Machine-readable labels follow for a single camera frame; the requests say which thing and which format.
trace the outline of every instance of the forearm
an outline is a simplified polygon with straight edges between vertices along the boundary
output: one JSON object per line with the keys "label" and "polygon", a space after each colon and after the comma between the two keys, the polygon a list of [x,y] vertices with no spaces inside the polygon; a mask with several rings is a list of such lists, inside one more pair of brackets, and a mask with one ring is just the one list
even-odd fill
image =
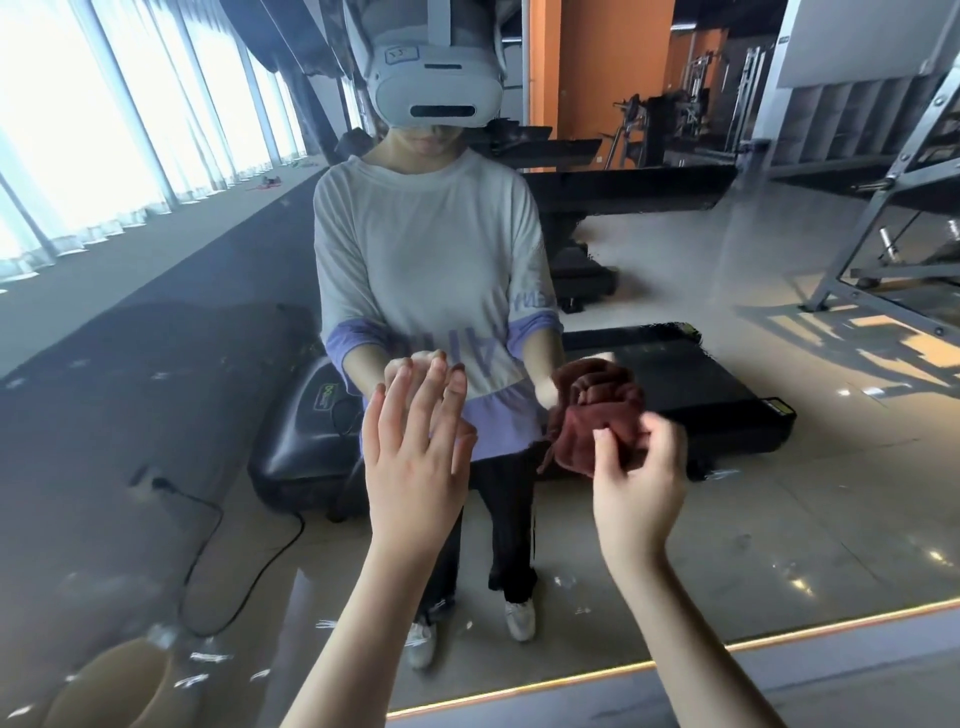
{"label": "forearm", "polygon": [[665,557],[616,581],[681,726],[783,726],[710,629]]}
{"label": "forearm", "polygon": [[553,328],[539,328],[523,342],[523,366],[534,384],[552,382],[550,376],[566,362],[564,340]]}
{"label": "forearm", "polygon": [[344,357],[344,372],[350,381],[370,400],[377,384],[385,382],[384,370],[390,363],[386,350],[375,344],[364,344],[351,349]]}
{"label": "forearm", "polygon": [[347,606],[281,728],[381,726],[433,561],[372,546]]}

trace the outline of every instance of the orange wall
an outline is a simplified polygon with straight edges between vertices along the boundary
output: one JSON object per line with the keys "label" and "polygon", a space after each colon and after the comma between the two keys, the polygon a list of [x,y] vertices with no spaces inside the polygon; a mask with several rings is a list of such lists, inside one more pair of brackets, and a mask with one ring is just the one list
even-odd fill
{"label": "orange wall", "polygon": [[553,127],[557,137],[560,98],[560,0],[530,1],[530,124]]}
{"label": "orange wall", "polygon": [[[693,38],[693,56],[690,56],[690,40]],[[698,31],[696,36],[690,31],[675,33],[670,37],[670,49],[667,54],[666,73],[663,76],[663,90],[675,91],[681,87],[684,82],[684,69],[687,59],[695,59],[703,56],[707,51],[714,53],[723,48],[724,41],[727,39],[727,31],[710,30]],[[711,88],[713,77],[716,75],[717,67],[723,72],[724,63],[714,61],[707,70],[707,88]]]}
{"label": "orange wall", "polygon": [[559,136],[612,134],[623,118],[614,102],[663,91],[674,0],[547,2],[563,5]]}

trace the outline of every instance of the sleeve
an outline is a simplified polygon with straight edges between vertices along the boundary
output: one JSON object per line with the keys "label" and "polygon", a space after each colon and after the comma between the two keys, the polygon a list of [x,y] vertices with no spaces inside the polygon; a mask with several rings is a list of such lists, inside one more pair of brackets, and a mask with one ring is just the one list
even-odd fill
{"label": "sleeve", "polygon": [[563,333],[564,327],[557,313],[557,297],[543,246],[537,203],[520,175],[515,175],[511,198],[513,261],[508,292],[507,349],[520,359],[523,343],[534,331],[551,328]]}
{"label": "sleeve", "polygon": [[314,192],[314,250],[320,282],[321,339],[327,355],[350,392],[356,387],[344,372],[352,350],[374,344],[387,350],[389,335],[370,289],[367,264],[354,234],[348,195],[325,174]]}

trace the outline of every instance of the neck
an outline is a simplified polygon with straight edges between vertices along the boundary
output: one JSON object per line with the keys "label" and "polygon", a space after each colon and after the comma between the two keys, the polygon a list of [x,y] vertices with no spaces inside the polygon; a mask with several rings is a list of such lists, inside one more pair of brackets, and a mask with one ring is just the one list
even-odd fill
{"label": "neck", "polygon": [[387,136],[364,157],[367,164],[385,167],[401,175],[425,175],[430,172],[439,172],[450,166],[464,152],[466,146],[459,141],[449,151],[436,157],[424,157],[412,152],[394,135]]}

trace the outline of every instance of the treadmill motor cover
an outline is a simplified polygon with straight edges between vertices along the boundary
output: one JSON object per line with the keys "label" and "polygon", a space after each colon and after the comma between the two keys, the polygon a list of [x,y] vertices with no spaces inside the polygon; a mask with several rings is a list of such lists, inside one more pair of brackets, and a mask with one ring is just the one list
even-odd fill
{"label": "treadmill motor cover", "polygon": [[[647,408],[686,428],[691,467],[698,466],[691,477],[705,475],[719,457],[776,450],[796,420],[783,401],[758,398],[714,361],[688,324],[569,332],[564,349],[570,359],[613,352],[634,373]],[[362,401],[347,392],[329,357],[306,362],[254,441],[248,470],[257,494],[291,511],[331,507],[348,481],[363,491],[362,421]],[[532,458],[542,460],[548,447],[546,440],[535,443]],[[554,463],[542,477],[569,478],[569,472]]]}

